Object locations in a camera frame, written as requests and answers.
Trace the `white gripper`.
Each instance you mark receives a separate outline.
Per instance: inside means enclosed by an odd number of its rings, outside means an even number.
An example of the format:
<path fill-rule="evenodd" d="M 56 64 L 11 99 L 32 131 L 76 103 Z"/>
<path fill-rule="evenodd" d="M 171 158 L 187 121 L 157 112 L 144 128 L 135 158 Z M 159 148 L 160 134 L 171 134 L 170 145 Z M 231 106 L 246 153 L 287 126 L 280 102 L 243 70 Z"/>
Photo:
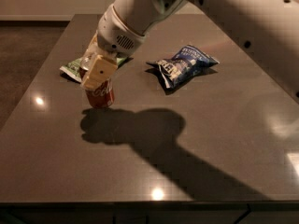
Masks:
<path fill-rule="evenodd" d="M 81 79 L 81 87 L 87 91 L 99 88 L 118 68 L 115 60 L 99 55 L 99 47 L 110 53 L 117 53 L 119 57 L 130 57 L 146 38 L 128 28 L 119 18 L 113 5 L 108 7 L 99 20 L 96 33 L 83 54 L 80 64 L 85 71 Z"/>

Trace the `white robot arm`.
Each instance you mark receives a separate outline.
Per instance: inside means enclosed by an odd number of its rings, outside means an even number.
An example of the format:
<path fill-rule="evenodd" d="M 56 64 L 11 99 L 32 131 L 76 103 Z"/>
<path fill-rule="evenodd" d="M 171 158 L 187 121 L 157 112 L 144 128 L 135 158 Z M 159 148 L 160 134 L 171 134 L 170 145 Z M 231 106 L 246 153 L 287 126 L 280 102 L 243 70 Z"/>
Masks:
<path fill-rule="evenodd" d="M 294 0 L 115 0 L 86 50 L 81 86 L 94 91 L 131 56 L 150 28 L 190 2 L 299 102 L 299 3 Z"/>

